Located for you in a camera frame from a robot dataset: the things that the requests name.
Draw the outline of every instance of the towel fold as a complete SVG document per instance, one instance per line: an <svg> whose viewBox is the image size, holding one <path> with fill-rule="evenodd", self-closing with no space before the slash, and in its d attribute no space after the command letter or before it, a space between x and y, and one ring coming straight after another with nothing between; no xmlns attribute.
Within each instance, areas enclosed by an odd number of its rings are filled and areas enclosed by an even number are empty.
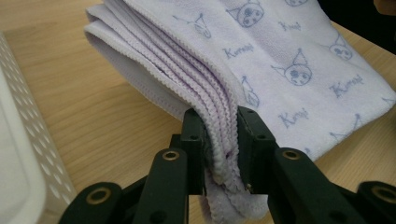
<svg viewBox="0 0 396 224"><path fill-rule="evenodd" d="M131 84L178 119L189 107L203 119L215 223L267 211L240 179L239 105L315 160L396 102L316 0L105 0L87 12L87 38Z"/></svg>

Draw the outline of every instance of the folded towel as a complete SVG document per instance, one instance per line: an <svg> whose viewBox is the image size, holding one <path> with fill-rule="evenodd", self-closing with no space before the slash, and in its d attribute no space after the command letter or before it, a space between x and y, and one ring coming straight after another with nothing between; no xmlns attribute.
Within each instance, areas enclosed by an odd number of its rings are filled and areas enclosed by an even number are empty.
<svg viewBox="0 0 396 224"><path fill-rule="evenodd" d="M238 105L315 160L396 102L316 0L105 0L87 11L87 38L128 81L176 118L193 107L203 119L212 146L202 201L215 223L267 211L240 179Z"/></svg>

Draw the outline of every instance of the black object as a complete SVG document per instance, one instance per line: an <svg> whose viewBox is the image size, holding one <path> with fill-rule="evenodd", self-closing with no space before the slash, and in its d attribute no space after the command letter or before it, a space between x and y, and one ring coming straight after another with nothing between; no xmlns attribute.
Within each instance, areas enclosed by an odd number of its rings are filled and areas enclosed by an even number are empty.
<svg viewBox="0 0 396 224"><path fill-rule="evenodd" d="M274 222L396 223L396 188L364 182L358 192L331 183L302 152L279 148L253 110L238 109L242 180L252 194L268 194ZM189 195L205 194L205 154L210 141L205 125L191 109L182 134L157 153L147 177L126 189L98 183L68 206L61 224L188 223Z"/></svg>
<svg viewBox="0 0 396 224"><path fill-rule="evenodd" d="M380 14L373 0L318 2L330 20L396 54L396 16Z"/></svg>

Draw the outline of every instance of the wooden table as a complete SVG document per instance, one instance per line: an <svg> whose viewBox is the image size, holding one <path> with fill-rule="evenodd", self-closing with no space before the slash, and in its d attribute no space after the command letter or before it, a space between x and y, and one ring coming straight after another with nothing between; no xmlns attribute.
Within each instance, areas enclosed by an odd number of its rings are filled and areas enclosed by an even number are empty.
<svg viewBox="0 0 396 224"><path fill-rule="evenodd" d="M98 0L0 0L0 30L25 75L77 191L99 181L128 186L149 171L181 122L131 87L87 42L84 8ZM396 90L396 56L337 26ZM396 107L317 161L331 181L396 185ZM191 223L203 223L191 197ZM249 223L271 223L264 221Z"/></svg>

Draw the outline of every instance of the wood grain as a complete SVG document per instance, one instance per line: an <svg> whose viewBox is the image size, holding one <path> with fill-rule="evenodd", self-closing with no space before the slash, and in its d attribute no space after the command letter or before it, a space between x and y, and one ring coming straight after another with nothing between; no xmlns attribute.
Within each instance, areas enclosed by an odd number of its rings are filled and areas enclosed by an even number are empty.
<svg viewBox="0 0 396 224"><path fill-rule="evenodd" d="M0 30L12 48L77 191L99 181L125 187L149 171L181 123L131 87L87 42L84 9L96 0L0 0ZM396 90L396 56L335 24ZM396 185L396 108L317 161L331 181ZM203 223L191 197L191 223ZM272 223L269 216L249 223Z"/></svg>

